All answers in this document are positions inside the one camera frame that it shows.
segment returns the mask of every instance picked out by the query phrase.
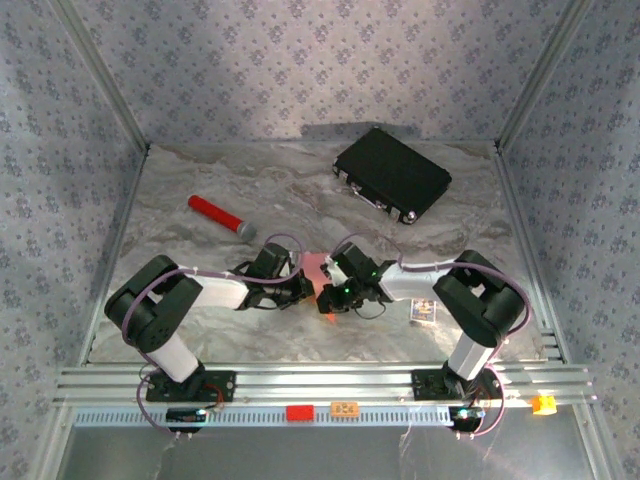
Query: red tube with gray cap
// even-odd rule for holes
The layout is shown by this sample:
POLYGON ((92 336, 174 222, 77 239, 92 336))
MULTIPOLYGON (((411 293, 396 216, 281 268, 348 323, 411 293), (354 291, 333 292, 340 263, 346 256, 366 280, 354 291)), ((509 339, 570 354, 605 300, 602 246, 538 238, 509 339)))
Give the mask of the red tube with gray cap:
POLYGON ((249 242, 256 236, 256 228, 251 223, 239 219, 198 195, 189 197, 189 206, 196 212, 235 232, 243 242, 249 242))

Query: patterned wallpaper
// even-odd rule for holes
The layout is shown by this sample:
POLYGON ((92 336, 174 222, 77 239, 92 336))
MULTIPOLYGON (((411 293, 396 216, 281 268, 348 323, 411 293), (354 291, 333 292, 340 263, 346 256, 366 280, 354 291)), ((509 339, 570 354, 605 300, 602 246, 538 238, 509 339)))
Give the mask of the patterned wallpaper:
POLYGON ((17 479, 56 367, 77 361, 141 154, 46 2, 0 8, 0 59, 0 478, 17 479))
POLYGON ((147 139, 206 144, 495 138, 566 0, 74 3, 147 139))
POLYGON ((508 152, 575 361, 640 479, 640 3, 597 1, 508 152))

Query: gray marble tabletop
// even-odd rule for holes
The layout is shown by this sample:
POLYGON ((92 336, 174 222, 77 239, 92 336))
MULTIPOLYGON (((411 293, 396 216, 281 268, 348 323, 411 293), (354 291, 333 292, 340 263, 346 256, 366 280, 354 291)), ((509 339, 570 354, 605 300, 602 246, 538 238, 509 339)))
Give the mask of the gray marble tabletop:
MULTIPOLYGON (((524 263, 488 145, 409 145, 453 177, 445 195, 411 226, 394 223, 355 198, 331 173, 336 155, 347 144, 154 145, 109 294, 160 253, 182 265, 223 271, 255 258, 265 238, 275 232, 295 233, 308 251, 327 252, 344 236, 361 230, 392 238, 412 262, 441 261, 476 249, 526 287, 524 263), (251 244, 240 243, 235 234, 192 211, 187 206, 192 194, 250 219, 258 228, 257 238, 251 244)), ((378 261, 396 257, 393 247, 380 238, 356 242, 378 261)), ((282 244, 293 248, 286 240, 282 244)), ((347 313, 335 323, 308 301, 284 311, 194 307, 179 332, 203 362, 445 360, 460 335, 453 318, 440 305, 433 326, 416 326, 409 314, 409 301, 391 304, 375 320, 347 313)), ((94 333, 90 362, 140 359, 106 317, 94 333)), ((543 355, 535 322, 500 354, 505 360, 543 355)))

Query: red cylinder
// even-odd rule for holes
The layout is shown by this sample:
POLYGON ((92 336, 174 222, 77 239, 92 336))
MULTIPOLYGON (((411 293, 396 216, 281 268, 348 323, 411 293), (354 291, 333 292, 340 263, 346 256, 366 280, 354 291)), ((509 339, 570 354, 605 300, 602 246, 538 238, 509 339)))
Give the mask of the red cylinder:
POLYGON ((216 207, 213 203, 208 202, 198 195, 191 195, 189 198, 189 206, 196 212, 199 212, 209 217, 214 222, 219 223, 227 227, 229 230, 238 233, 238 227, 242 223, 235 215, 231 215, 229 212, 222 210, 220 207, 216 207))

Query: yellow object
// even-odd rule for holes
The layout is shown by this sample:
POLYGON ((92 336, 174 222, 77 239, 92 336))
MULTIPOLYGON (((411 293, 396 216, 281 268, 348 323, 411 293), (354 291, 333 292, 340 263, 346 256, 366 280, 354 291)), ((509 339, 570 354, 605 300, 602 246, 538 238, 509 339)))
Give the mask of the yellow object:
POLYGON ((339 418, 356 418, 360 416, 358 402, 331 402, 331 416, 339 418))
POLYGON ((540 395, 531 401, 534 415, 553 415, 557 413, 556 399, 551 395, 540 395))

